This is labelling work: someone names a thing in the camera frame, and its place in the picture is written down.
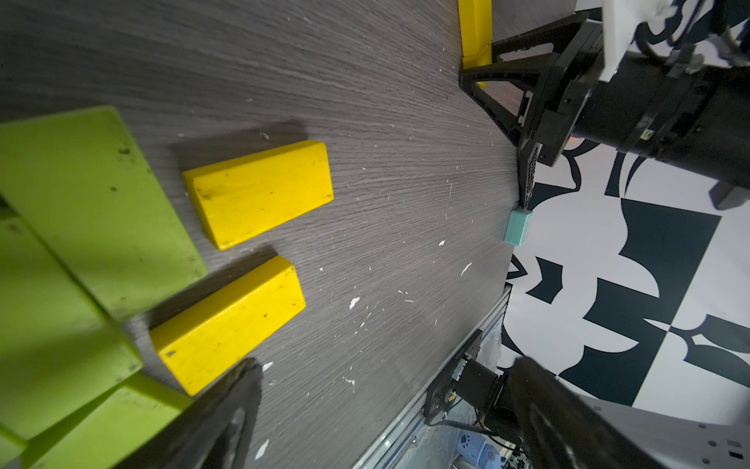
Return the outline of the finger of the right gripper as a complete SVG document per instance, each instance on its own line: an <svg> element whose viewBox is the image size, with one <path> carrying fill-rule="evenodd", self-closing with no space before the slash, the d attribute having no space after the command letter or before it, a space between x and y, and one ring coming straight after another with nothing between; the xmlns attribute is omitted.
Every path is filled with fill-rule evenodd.
<svg viewBox="0 0 750 469"><path fill-rule="evenodd" d="M577 13L544 27L492 43L492 64L461 70L459 86L490 117L516 147L528 142L550 105L560 103L568 84L579 74L574 62L586 41L586 15ZM550 44L550 53L511 61L501 56ZM514 115L503 107L480 83L507 82L531 93L527 107Z"/></svg>

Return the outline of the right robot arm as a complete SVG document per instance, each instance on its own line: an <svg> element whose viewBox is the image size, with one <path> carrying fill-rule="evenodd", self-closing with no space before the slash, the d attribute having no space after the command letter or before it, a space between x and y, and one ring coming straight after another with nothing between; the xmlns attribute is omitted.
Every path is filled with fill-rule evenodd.
<svg viewBox="0 0 750 469"><path fill-rule="evenodd" d="M458 11L459 86L516 148L521 209L571 138L712 178L719 210L748 200L747 2L601 1L504 40L490 2Z"/></svg>

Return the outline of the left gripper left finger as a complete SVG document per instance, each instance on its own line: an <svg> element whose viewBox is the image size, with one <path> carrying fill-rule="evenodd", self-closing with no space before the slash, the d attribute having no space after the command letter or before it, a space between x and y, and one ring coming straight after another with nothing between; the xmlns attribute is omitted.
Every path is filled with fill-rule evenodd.
<svg viewBox="0 0 750 469"><path fill-rule="evenodd" d="M118 468L243 468L262 400L263 367L235 365Z"/></svg>

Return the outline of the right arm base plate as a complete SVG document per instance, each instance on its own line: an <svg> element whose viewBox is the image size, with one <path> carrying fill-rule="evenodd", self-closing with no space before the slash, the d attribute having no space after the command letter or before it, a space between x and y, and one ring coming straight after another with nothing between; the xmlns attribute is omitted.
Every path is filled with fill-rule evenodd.
<svg viewBox="0 0 750 469"><path fill-rule="evenodd" d="M423 406L425 422L436 425L448 413L449 398L455 396L479 414L484 424L480 433L521 447L523 432L515 415L509 377L478 361L482 338L484 332L475 330L428 386Z"/></svg>

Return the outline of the yellow block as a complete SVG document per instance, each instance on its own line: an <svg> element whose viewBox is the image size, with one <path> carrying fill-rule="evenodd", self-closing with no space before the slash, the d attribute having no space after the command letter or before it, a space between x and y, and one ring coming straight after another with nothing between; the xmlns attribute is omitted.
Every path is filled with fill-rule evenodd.
<svg viewBox="0 0 750 469"><path fill-rule="evenodd" d="M296 268L275 256L160 324L150 338L168 371L194 397L305 308Z"/></svg>
<svg viewBox="0 0 750 469"><path fill-rule="evenodd" d="M492 1L458 0L462 68L492 64Z"/></svg>
<svg viewBox="0 0 750 469"><path fill-rule="evenodd" d="M326 144L312 140L188 170L183 179L221 251L334 201Z"/></svg>

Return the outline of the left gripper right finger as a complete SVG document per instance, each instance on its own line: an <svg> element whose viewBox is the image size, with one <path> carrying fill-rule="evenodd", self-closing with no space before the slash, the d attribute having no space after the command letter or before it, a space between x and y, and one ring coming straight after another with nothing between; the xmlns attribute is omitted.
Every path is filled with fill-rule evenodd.
<svg viewBox="0 0 750 469"><path fill-rule="evenodd" d="M509 375L523 445L535 468L661 468L531 358Z"/></svg>

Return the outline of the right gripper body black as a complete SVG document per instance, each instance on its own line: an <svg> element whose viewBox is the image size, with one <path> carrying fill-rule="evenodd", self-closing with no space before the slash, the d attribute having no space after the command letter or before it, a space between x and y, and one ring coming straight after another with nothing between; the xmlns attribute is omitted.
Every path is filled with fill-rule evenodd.
<svg viewBox="0 0 750 469"><path fill-rule="evenodd" d="M519 34L515 41L519 49L553 45L539 72L518 151L519 166L532 161L552 166L599 80L597 60L603 52L603 24L580 12Z"/></svg>

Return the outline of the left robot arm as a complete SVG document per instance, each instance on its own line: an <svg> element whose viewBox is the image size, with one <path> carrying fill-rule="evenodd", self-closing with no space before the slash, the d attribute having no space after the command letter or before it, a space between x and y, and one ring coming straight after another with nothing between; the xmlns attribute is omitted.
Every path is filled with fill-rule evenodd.
<svg viewBox="0 0 750 469"><path fill-rule="evenodd" d="M254 359L236 365L175 421L123 458L123 468L241 468L262 398ZM536 468L745 468L749 429L655 414L576 395L537 362L504 374L456 357L400 412L359 467L382 468L424 426L447 426L449 395L484 415L482 433L502 438Z"/></svg>

